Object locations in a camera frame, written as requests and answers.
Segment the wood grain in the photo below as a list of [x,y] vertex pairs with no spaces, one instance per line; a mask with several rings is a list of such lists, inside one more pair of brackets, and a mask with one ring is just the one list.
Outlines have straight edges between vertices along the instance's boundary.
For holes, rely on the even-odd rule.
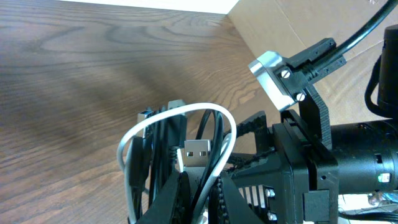
[[1,1],[0,222],[126,223],[116,146],[136,114],[182,98],[276,122],[253,59],[222,15]]

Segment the black cable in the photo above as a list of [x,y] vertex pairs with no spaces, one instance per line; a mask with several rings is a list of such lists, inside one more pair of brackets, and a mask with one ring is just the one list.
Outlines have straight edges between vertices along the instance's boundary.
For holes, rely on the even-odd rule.
[[132,203],[135,208],[135,213],[137,220],[140,219],[142,216],[142,208],[141,208],[141,195],[137,194],[137,192],[134,190],[132,194]]
[[355,215],[339,212],[338,216],[349,220],[398,222],[398,214],[391,212],[370,212]]
[[[198,189],[195,192],[195,196],[193,197],[192,200],[192,204],[191,204],[191,214],[193,212],[193,209],[195,208],[195,205],[198,202],[199,196],[201,194],[201,191],[203,190],[203,187],[206,184],[207,179],[209,178],[211,172],[213,171],[213,169],[215,168],[215,165],[217,164],[220,156],[221,156],[221,148],[223,145],[223,138],[224,138],[224,121],[223,121],[223,116],[220,112],[218,111],[212,111],[210,110],[210,113],[214,114],[214,120],[215,120],[215,130],[214,130],[214,135],[213,135],[213,142],[211,143],[211,151],[210,151],[210,157],[209,157],[209,161],[207,162],[207,165],[205,167],[205,170],[203,172],[203,175],[200,179],[199,185],[198,185]],[[202,121],[206,121],[208,120],[208,116],[209,116],[209,112],[205,112],[205,114],[202,117]],[[205,122],[201,121],[201,125],[200,128],[198,130],[202,131],[202,129],[204,129],[205,126]]]
[[397,6],[398,0],[388,0],[381,9],[354,35],[344,41],[335,50],[328,53],[313,64],[316,71],[320,71],[328,64],[339,59],[344,53],[351,50],[356,44],[363,40],[374,28],[376,28],[388,14]]
[[153,133],[153,158],[152,164],[150,166],[150,185],[149,185],[149,207],[152,205],[152,202],[155,201],[156,195],[159,191],[158,189],[158,176],[160,172],[160,151],[159,151],[159,135],[160,135],[160,124],[156,122],[154,124],[154,133]]
[[388,111],[384,111],[378,105],[375,105],[371,99],[372,93],[376,88],[377,84],[379,83],[380,66],[381,66],[381,56],[373,66],[371,79],[369,80],[368,86],[366,87],[365,91],[365,103],[369,111],[371,111],[376,115],[385,118],[397,118],[394,113],[388,113]]
[[[164,112],[166,110],[165,107],[162,107],[161,112]],[[161,180],[160,183],[160,188],[163,187],[163,185],[166,183],[166,181],[169,179],[169,176],[171,174],[170,170],[170,153],[169,149],[167,147],[167,120],[163,119],[160,121],[160,158],[161,158]]]
[[203,136],[203,132],[205,131],[205,127],[207,124],[207,121],[209,120],[210,114],[211,113],[215,113],[214,110],[205,110],[203,116],[201,117],[201,121],[199,124],[199,128],[198,128],[198,132],[197,132],[197,136],[196,136],[196,140],[201,139],[201,137]]

